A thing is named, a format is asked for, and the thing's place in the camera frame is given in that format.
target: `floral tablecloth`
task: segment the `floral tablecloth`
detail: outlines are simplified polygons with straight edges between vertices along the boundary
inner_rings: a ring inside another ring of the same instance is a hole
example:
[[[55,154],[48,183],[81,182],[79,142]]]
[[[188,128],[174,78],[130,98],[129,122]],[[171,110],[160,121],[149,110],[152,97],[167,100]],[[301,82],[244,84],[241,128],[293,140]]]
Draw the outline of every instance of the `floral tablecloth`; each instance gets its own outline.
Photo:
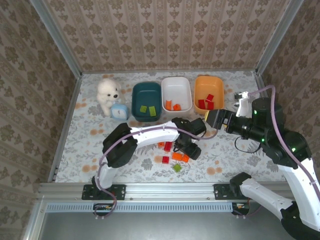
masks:
[[[135,84],[145,81],[161,81],[167,77],[181,76],[190,81],[192,96],[195,79],[198,75],[217,76],[224,83],[225,108],[235,111],[234,92],[256,91],[257,84],[252,71],[210,71],[210,72],[158,72],[158,73],[117,73],[112,77],[119,81],[126,105],[131,108],[132,88]],[[105,117],[97,102],[97,84],[102,74],[85,74],[77,103],[72,116],[68,136],[64,146],[61,162],[55,181],[58,183],[90,182],[98,170],[98,161],[102,155],[102,142],[120,123]],[[188,120],[198,118],[192,110]],[[133,116],[128,119],[131,127],[150,126],[165,123],[172,117],[162,111],[158,122],[141,123]],[[214,129],[207,125],[207,136],[213,135]],[[130,162],[118,169],[114,183],[193,183],[193,182],[228,182],[229,179],[241,172],[247,172],[258,181],[284,181],[278,167],[265,156],[262,150],[257,153],[243,153],[235,149],[236,135],[220,130],[211,140],[198,141],[202,149],[197,160],[190,159],[188,163],[170,160],[162,164],[162,156],[170,156],[155,144],[138,149]],[[258,143],[250,140],[239,140],[238,147],[252,152]],[[176,173],[173,166],[179,163],[181,171]]]

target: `orange bowl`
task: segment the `orange bowl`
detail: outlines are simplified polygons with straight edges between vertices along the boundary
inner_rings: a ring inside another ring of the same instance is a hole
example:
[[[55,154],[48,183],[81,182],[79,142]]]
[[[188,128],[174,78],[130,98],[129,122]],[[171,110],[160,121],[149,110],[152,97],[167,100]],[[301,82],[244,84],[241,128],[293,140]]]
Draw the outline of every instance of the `orange bowl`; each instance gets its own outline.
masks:
[[[205,115],[208,111],[199,108],[198,100],[206,100],[209,94],[213,95],[214,109],[223,109],[225,106],[223,81],[216,76],[198,76],[195,80],[193,96],[193,104],[197,113]]]

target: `orange cube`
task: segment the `orange cube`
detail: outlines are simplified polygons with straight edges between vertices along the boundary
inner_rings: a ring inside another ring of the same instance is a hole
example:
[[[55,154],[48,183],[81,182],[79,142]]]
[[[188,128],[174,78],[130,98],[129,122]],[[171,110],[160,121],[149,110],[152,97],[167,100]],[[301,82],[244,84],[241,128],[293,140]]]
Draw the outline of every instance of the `orange cube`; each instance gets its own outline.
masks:
[[[170,101],[168,101],[168,100],[165,101],[165,109],[167,109],[168,111],[171,111],[171,100]]]
[[[184,154],[182,157],[182,161],[184,161],[185,163],[187,163],[189,161],[189,157],[188,155]]]
[[[158,142],[158,147],[159,148],[163,148],[165,146],[165,143],[162,141],[162,142]]]
[[[174,110],[174,111],[181,111],[181,106],[180,106],[180,104],[174,105],[174,106],[173,106],[173,110]]]
[[[178,153],[178,152],[174,152],[172,153],[172,157],[173,160],[177,160],[177,161],[181,161],[182,160],[182,154]]]

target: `clock face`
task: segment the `clock face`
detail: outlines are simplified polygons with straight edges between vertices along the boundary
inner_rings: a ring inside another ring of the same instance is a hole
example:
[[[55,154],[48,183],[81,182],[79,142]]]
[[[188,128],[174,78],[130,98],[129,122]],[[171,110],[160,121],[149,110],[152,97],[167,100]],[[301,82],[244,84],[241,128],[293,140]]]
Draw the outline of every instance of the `clock face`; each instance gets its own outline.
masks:
[[[113,108],[112,115],[118,119],[127,119],[127,114],[123,109]]]

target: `white plush dog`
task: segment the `white plush dog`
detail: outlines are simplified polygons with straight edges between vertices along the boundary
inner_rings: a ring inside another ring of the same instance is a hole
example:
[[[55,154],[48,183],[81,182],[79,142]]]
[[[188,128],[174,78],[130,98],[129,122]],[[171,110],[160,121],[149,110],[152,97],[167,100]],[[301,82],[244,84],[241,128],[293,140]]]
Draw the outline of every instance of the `white plush dog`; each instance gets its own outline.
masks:
[[[104,115],[110,117],[111,106],[119,99],[124,103],[124,97],[121,93],[121,85],[108,77],[112,77],[112,75],[102,76],[97,87],[96,99],[100,103]]]

